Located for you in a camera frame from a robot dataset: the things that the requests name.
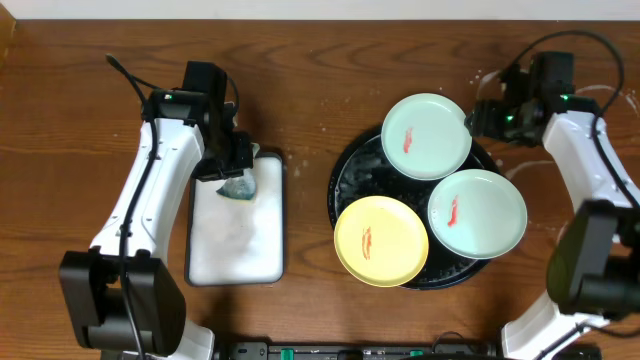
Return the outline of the green yellow sponge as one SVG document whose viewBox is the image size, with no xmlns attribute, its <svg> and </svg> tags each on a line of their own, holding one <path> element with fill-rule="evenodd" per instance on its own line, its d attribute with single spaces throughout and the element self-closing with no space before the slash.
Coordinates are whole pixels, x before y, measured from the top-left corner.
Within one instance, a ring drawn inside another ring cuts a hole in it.
<svg viewBox="0 0 640 360">
<path fill-rule="evenodd" d="M 244 169 L 238 177 L 226 179 L 216 193 L 232 200 L 251 201 L 257 193 L 257 181 L 253 168 Z"/>
</svg>

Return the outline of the light green plate top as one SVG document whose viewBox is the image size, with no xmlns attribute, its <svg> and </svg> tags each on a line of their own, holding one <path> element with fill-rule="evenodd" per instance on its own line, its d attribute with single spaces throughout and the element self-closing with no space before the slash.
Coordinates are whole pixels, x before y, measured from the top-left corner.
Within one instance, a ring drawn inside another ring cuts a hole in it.
<svg viewBox="0 0 640 360">
<path fill-rule="evenodd" d="M 441 179 L 457 170 L 470 153 L 472 138 L 465 113 L 452 100 L 420 93 L 396 103 L 381 129 L 389 163 L 401 174 L 421 181 Z"/>
</svg>

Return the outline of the light green plate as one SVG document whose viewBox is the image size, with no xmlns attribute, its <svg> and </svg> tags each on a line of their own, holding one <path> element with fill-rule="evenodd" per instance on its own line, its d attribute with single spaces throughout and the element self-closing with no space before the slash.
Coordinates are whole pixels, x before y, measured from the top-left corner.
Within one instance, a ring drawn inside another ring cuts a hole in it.
<svg viewBox="0 0 640 360">
<path fill-rule="evenodd" d="M 381 129 L 389 163 L 401 174 L 421 181 L 441 179 L 457 170 L 470 153 L 472 138 L 465 113 L 452 100 L 420 93 L 396 103 Z"/>
<path fill-rule="evenodd" d="M 505 177 L 481 169 L 462 170 L 440 181 L 429 197 L 427 215 L 446 249 L 476 260 L 516 247 L 528 221 L 519 190 Z"/>
</svg>

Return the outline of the yellow plate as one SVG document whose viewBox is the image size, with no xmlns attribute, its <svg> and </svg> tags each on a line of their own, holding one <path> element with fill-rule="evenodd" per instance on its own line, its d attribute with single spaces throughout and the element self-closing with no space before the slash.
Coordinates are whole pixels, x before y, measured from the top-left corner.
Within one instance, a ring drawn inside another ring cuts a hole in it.
<svg viewBox="0 0 640 360">
<path fill-rule="evenodd" d="M 335 225 L 334 246 L 352 276 L 382 288 L 412 280 L 429 254 L 420 217 L 403 202 L 385 196 L 368 196 L 348 205 Z"/>
</svg>

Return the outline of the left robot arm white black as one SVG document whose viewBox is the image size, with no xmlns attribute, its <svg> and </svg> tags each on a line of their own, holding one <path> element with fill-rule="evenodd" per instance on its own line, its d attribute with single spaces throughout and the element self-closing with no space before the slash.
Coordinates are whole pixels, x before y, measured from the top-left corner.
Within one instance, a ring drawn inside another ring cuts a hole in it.
<svg viewBox="0 0 640 360">
<path fill-rule="evenodd" d="M 238 177 L 253 164 L 236 131 L 238 100 L 153 90 L 140 143 L 111 215 L 88 250 L 68 251 L 59 279 L 78 344 L 113 359 L 211 359 L 213 332 L 188 319 L 167 267 L 171 231 L 190 179 Z"/>
</svg>

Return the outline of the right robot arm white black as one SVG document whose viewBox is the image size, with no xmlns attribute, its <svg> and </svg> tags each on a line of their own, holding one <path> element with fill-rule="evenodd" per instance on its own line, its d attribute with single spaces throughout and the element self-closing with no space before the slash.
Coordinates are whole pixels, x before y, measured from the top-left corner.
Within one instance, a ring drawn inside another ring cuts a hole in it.
<svg viewBox="0 0 640 360">
<path fill-rule="evenodd" d="M 480 100 L 465 125 L 473 136 L 542 146 L 575 212 L 551 256 L 545 292 L 502 328 L 502 355 L 551 359 L 583 334 L 607 333 L 638 312 L 639 189 L 609 143 L 596 101 Z"/>
</svg>

